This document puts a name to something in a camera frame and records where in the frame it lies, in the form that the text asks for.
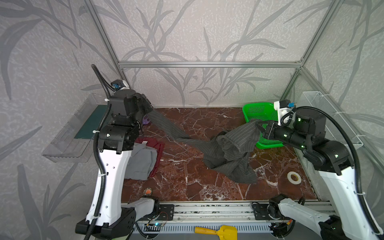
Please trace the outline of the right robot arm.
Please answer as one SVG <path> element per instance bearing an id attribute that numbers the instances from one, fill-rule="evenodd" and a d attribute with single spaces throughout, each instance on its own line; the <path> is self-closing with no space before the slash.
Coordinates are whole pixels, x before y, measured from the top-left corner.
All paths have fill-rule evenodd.
<path id="1" fill-rule="evenodd" d="M 382 240 L 384 231 L 375 220 L 362 189 L 357 151 L 340 124 L 314 107 L 298 107 L 293 127 L 283 122 L 257 123 L 263 137 L 302 151 L 326 183 L 337 215 L 322 214 L 293 200 L 277 197 L 279 212 L 306 226 L 323 240 Z"/>

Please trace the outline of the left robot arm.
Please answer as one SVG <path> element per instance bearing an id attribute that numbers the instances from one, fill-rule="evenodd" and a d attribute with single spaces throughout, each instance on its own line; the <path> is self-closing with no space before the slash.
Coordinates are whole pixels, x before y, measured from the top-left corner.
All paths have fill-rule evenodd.
<path id="1" fill-rule="evenodd" d="M 153 107 L 145 95 L 129 89 L 117 90 L 107 101 L 107 110 L 94 131 L 93 151 L 99 167 L 95 193 L 86 218 L 75 229 L 86 240 L 129 236 L 141 218 L 160 214 L 160 202 L 155 197 L 142 197 L 125 207 L 121 201 L 135 141 L 144 116 Z"/>

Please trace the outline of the green plastic basket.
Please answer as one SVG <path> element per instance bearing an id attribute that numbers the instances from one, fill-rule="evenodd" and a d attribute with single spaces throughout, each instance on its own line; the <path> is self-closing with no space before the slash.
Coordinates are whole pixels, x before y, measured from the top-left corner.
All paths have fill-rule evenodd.
<path id="1" fill-rule="evenodd" d="M 274 109 L 274 105 L 268 102 L 246 104 L 242 108 L 245 121 L 248 123 L 251 120 L 260 121 L 277 121 L 278 114 Z M 260 139 L 256 143 L 256 147 L 261 150 L 274 149 L 283 147 L 283 143 L 276 140 L 268 140 L 260 134 Z"/>

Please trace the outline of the dark grey striped shirt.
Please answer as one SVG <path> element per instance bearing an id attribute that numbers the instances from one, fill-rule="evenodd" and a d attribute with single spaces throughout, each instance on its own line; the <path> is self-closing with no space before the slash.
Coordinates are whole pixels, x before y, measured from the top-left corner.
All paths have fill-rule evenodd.
<path id="1" fill-rule="evenodd" d="M 164 131 L 168 137 L 200 150 L 204 164 L 211 170 L 226 175 L 240 184 L 255 184 L 258 175 L 249 164 L 250 154 L 260 139 L 260 120 L 250 121 L 229 132 L 223 131 L 210 141 L 191 138 L 160 112 L 148 114 L 151 122 Z"/>

